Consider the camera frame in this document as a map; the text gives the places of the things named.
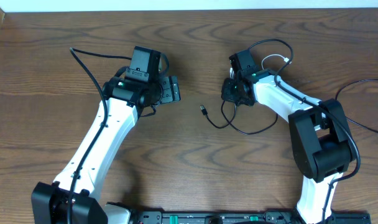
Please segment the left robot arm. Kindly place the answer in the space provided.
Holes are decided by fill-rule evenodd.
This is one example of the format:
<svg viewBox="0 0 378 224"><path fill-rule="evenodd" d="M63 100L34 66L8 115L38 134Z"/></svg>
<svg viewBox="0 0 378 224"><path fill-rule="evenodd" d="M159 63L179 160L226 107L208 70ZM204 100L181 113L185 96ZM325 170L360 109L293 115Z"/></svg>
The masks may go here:
<svg viewBox="0 0 378 224"><path fill-rule="evenodd" d="M36 223L134 223L119 203L99 204L108 170L124 138L144 108L180 101L178 81L167 76L165 54L136 46L130 66L120 68L103 86L101 101L76 153L51 184L39 182L31 195Z"/></svg>

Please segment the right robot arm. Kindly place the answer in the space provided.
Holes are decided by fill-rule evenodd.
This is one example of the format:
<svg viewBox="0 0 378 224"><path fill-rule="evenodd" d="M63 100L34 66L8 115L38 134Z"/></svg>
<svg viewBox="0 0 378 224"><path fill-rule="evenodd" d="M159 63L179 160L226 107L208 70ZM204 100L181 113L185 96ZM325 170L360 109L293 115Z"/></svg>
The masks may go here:
<svg viewBox="0 0 378 224"><path fill-rule="evenodd" d="M264 105L289 125L293 158L303 174L296 210L302 223L323 223L332 215L336 184L359 151L341 103L309 97L285 83L277 72L258 66L249 50L229 57L230 76L222 99L236 106Z"/></svg>

